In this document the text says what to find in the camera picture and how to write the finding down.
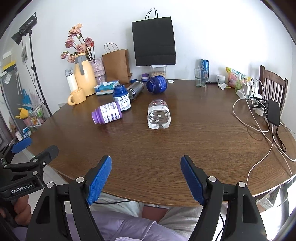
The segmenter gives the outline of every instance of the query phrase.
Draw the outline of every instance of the chair back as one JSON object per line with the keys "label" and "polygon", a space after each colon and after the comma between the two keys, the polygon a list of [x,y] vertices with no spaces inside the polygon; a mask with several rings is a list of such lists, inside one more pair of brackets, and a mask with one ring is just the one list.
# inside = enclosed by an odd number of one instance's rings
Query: chair back
{"label": "chair back", "polygon": [[[283,106],[286,99],[288,80],[282,79],[277,74],[265,70],[264,66],[260,66],[260,76],[264,89],[266,99],[271,99],[279,104],[280,115],[283,111]],[[262,86],[259,85],[259,94],[264,97]]]}

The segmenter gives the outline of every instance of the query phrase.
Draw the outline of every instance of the blue soda can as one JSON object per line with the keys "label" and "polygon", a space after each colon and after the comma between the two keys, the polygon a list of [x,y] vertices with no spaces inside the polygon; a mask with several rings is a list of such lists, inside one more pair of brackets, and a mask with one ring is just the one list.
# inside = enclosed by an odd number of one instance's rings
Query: blue soda can
{"label": "blue soda can", "polygon": [[210,62],[207,59],[202,59],[200,61],[200,70],[207,70],[208,74],[205,76],[204,73],[201,73],[201,77],[206,78],[206,82],[209,81],[209,72],[210,72]]}

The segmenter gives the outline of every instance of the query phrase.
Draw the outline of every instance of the yellow thermos pitcher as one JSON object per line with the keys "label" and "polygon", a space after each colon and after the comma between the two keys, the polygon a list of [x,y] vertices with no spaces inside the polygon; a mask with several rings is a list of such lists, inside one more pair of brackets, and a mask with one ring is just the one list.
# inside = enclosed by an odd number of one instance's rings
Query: yellow thermos pitcher
{"label": "yellow thermos pitcher", "polygon": [[85,53],[79,53],[75,55],[75,71],[74,75],[78,88],[83,88],[86,96],[95,93],[94,87],[96,84],[96,78],[91,64],[88,62]]}

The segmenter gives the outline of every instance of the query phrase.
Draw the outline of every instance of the wooden table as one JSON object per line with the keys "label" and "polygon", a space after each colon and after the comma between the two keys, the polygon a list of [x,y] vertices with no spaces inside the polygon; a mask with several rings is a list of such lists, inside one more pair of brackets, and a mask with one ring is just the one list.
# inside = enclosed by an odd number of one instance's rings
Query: wooden table
{"label": "wooden table", "polygon": [[[148,105],[157,98],[167,102],[171,113],[167,129],[152,130],[147,124]],[[122,119],[96,125],[91,112],[113,100],[112,95],[92,95],[81,104],[66,104],[58,110],[32,134],[29,150],[36,155],[57,145],[59,156],[50,166],[70,179],[84,176],[103,155],[109,155],[113,164],[104,192],[145,203],[194,206],[198,203],[180,170],[183,155],[189,155],[208,176],[236,184],[246,181],[250,168],[270,149],[261,133],[246,128],[234,117],[232,106],[237,99],[234,89],[221,90],[217,85],[198,88],[194,81],[175,80],[161,94],[144,89]],[[256,127],[244,100],[237,103],[235,112]],[[254,115],[267,130],[263,118]],[[279,136],[287,154],[296,157],[296,142],[290,132],[281,126]],[[296,163],[288,163],[296,173]],[[248,187],[257,195],[289,177],[285,161],[274,148],[252,170]]]}

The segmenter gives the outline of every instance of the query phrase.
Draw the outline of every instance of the purple pill bottle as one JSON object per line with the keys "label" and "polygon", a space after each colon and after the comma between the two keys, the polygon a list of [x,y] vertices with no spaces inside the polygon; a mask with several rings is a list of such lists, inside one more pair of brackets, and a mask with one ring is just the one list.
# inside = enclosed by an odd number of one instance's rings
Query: purple pill bottle
{"label": "purple pill bottle", "polygon": [[95,124],[106,124],[122,118],[122,113],[120,105],[114,101],[100,106],[91,113],[91,116]]}

